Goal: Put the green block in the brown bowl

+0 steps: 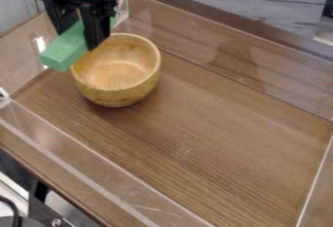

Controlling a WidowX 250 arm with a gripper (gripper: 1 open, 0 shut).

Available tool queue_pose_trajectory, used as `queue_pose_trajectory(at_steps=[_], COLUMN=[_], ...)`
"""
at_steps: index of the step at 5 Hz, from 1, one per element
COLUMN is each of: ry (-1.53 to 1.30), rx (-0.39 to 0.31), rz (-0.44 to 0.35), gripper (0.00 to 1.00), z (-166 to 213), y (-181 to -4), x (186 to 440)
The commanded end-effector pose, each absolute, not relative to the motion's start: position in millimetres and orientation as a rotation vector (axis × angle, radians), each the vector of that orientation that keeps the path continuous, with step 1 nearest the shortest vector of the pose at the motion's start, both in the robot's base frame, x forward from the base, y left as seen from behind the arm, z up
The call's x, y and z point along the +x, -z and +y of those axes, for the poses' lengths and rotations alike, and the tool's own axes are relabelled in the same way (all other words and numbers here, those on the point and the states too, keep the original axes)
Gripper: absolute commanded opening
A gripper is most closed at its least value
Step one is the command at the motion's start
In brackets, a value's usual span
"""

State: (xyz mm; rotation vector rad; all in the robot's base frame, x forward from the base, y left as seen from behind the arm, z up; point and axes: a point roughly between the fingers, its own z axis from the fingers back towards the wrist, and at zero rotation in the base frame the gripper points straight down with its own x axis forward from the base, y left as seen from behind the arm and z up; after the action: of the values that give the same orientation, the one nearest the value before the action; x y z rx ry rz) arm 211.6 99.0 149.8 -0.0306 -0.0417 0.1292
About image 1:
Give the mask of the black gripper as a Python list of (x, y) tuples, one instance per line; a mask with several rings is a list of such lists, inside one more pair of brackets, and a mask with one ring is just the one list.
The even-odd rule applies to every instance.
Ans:
[(77, 10), (81, 9), (85, 40), (89, 50), (93, 51), (110, 37), (111, 17), (117, 14), (118, 0), (41, 1), (58, 34), (63, 34), (78, 22)]

